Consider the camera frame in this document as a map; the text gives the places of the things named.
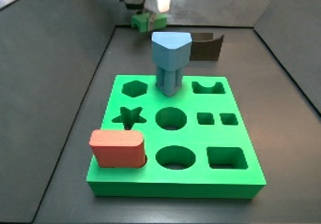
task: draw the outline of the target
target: gray wall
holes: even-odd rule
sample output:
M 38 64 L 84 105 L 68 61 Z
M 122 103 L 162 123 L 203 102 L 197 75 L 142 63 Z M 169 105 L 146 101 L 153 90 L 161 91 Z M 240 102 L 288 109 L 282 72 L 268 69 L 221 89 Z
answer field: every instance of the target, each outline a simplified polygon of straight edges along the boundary
M 32 221 L 111 38 L 109 9 L 19 0 L 0 12 L 0 221 Z
M 170 24 L 253 27 L 272 0 L 171 0 Z
M 254 30 L 321 113 L 321 0 L 273 0 Z

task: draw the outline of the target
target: circle hole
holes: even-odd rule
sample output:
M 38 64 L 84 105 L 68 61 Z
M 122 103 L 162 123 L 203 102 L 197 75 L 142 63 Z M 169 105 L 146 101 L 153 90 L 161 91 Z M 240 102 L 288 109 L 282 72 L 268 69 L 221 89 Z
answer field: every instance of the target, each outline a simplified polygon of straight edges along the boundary
M 195 162 L 194 152 L 178 145 L 162 148 L 155 155 L 157 162 L 161 166 L 171 170 L 185 170 Z
M 165 108 L 155 115 L 155 123 L 165 130 L 178 130 L 187 123 L 187 116 L 178 108 Z

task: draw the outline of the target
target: hole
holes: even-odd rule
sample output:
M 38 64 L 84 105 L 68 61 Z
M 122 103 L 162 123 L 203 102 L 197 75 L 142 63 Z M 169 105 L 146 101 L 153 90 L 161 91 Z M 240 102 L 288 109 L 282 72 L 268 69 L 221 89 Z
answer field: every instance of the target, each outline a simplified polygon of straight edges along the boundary
M 135 108 L 130 110 L 126 107 L 121 108 L 121 115 L 117 116 L 111 121 L 114 123 L 123 123 L 125 130 L 131 130 L 135 123 L 146 123 L 146 119 L 141 116 L 143 108 Z
M 197 114 L 197 121 L 199 125 L 214 125 L 213 114 L 209 112 L 199 112 Z
M 236 119 L 236 114 L 233 113 L 221 113 L 221 121 L 224 125 L 238 125 L 238 121 Z
M 147 93 L 147 84 L 139 81 L 123 85 L 122 93 L 130 97 L 139 97 Z
M 224 84 L 221 82 L 217 82 L 214 86 L 205 87 L 199 84 L 199 82 L 191 83 L 193 92 L 195 94 L 225 94 L 226 90 L 224 87 Z
M 165 108 L 155 115 L 155 122 L 165 130 L 178 130 L 187 123 L 187 116 L 177 108 Z
M 185 170 L 194 164 L 195 154 L 189 148 L 171 145 L 158 151 L 155 159 L 165 168 Z
M 213 169 L 246 169 L 248 162 L 240 147 L 209 147 L 209 164 Z

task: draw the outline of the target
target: blue pentagon block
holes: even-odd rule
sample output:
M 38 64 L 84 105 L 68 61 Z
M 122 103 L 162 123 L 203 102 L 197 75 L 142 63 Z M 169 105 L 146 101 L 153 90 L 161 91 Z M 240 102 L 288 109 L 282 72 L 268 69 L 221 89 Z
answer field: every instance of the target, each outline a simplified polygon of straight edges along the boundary
M 191 34 L 174 32 L 154 32 L 153 62 L 166 71 L 175 71 L 190 61 Z

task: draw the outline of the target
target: hexagon hole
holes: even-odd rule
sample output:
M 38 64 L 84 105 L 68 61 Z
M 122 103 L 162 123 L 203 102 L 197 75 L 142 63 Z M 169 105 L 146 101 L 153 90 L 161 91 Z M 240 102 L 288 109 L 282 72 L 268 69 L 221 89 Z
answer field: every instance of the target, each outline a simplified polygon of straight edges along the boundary
M 147 93 L 147 84 L 139 81 L 127 82 L 122 93 L 130 97 L 139 97 Z

